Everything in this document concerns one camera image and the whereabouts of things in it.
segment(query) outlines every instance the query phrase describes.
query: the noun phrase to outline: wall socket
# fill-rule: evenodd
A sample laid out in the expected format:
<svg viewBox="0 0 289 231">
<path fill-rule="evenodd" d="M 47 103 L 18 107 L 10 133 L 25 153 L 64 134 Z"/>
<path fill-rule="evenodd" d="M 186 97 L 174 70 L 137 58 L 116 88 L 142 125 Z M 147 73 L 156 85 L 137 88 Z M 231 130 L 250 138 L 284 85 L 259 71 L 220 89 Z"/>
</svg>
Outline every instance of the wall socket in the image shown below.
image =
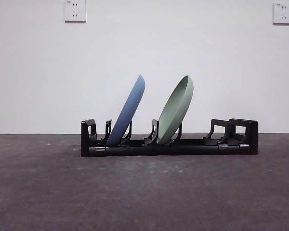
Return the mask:
<svg viewBox="0 0 289 231">
<path fill-rule="evenodd" d="M 289 2 L 273 3 L 273 24 L 289 25 Z"/>
<path fill-rule="evenodd" d="M 86 0 L 65 0 L 64 20 L 66 23 L 86 22 Z"/>
</svg>

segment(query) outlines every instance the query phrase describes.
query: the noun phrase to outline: green plate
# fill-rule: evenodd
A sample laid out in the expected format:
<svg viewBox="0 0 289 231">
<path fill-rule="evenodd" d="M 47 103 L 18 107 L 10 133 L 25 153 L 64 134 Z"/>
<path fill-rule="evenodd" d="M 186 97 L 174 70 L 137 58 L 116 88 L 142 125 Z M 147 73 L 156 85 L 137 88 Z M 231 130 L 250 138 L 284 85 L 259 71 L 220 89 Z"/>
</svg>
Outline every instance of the green plate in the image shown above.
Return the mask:
<svg viewBox="0 0 289 231">
<path fill-rule="evenodd" d="M 185 76 L 172 92 L 159 117 L 157 144 L 163 145 L 171 141 L 188 110 L 193 91 L 192 79 L 189 76 Z"/>
</svg>

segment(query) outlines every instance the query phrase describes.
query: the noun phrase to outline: rack base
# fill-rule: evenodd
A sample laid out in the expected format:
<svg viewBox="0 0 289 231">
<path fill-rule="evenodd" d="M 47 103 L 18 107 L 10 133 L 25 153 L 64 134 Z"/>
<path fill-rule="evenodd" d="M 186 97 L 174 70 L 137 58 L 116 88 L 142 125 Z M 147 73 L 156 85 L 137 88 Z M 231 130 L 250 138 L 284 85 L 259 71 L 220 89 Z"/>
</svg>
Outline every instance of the rack base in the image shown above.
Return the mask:
<svg viewBox="0 0 289 231">
<path fill-rule="evenodd" d="M 177 136 L 168 145 L 157 145 L 158 121 L 152 121 L 152 131 L 144 139 L 131 139 L 129 133 L 114 147 L 106 147 L 111 132 L 111 120 L 106 122 L 105 137 L 97 139 L 95 120 L 81 123 L 81 157 L 90 156 L 134 156 L 134 155 L 231 155 L 257 154 L 258 123 L 254 120 L 230 119 L 211 121 L 210 133 L 202 139 L 182 139 L 182 125 Z M 225 134 L 220 139 L 213 139 L 215 126 L 225 127 Z M 245 127 L 245 134 L 236 133 L 236 126 Z"/>
</svg>

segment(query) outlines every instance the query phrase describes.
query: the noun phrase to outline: white wall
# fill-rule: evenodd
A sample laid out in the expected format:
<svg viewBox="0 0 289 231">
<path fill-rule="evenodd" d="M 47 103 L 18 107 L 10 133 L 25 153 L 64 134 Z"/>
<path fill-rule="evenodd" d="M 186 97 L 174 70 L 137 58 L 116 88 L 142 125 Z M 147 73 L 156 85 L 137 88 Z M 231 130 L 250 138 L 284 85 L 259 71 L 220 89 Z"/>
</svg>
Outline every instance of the white wall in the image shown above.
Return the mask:
<svg viewBox="0 0 289 231">
<path fill-rule="evenodd" d="M 271 0 L 87 0 L 85 24 L 65 24 L 63 2 L 0 0 L 0 134 L 80 133 L 89 118 L 101 133 L 139 74 L 135 133 L 186 74 L 183 132 L 232 117 L 289 132 L 289 26 L 272 25 Z"/>
</svg>

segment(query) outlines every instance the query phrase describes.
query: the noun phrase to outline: gray concrete floor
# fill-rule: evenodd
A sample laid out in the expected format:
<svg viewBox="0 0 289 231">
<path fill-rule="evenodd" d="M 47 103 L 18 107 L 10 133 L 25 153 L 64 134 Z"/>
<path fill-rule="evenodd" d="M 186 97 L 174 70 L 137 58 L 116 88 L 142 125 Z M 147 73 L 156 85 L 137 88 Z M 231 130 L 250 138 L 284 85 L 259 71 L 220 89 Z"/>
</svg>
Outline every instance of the gray concrete floor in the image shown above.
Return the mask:
<svg viewBox="0 0 289 231">
<path fill-rule="evenodd" d="M 0 135 L 0 231 L 289 231 L 289 134 L 258 155 L 80 158 L 80 135 Z"/>
</svg>

